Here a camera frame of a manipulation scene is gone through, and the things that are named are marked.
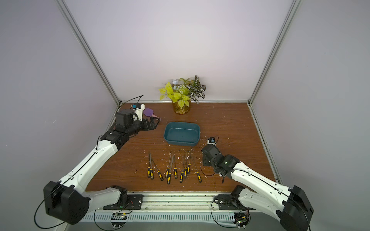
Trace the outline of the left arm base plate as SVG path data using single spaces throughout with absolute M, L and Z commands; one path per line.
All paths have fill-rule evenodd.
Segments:
M 143 202 L 143 194 L 127 194 L 123 199 L 112 205 L 103 207 L 103 210 L 140 210 Z

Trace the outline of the teal plastic storage box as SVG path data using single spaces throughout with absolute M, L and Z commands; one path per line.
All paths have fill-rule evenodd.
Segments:
M 200 140 L 200 126 L 195 123 L 170 122 L 166 125 L 164 139 L 170 145 L 194 147 Z

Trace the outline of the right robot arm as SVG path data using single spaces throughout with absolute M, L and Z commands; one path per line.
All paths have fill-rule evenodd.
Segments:
M 203 165 L 222 178 L 242 184 L 236 199 L 243 207 L 263 212 L 280 222 L 286 231 L 309 231 L 314 209 L 303 189 L 274 182 L 232 155 L 223 155 L 214 144 L 201 150 Z

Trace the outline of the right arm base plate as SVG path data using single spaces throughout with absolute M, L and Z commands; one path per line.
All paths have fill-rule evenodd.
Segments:
M 249 207 L 244 206 L 240 200 L 230 194 L 219 194 L 215 198 L 219 210 L 248 210 Z

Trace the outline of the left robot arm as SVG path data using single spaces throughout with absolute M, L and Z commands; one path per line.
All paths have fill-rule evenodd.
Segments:
M 88 192 L 86 188 L 130 138 L 141 131 L 155 130 L 160 120 L 156 116 L 143 118 L 141 109 L 117 112 L 114 123 L 98 138 L 96 147 L 59 181 L 46 184 L 43 189 L 46 214 L 73 225 L 98 208 L 125 208 L 128 205 L 127 189 L 113 185 Z

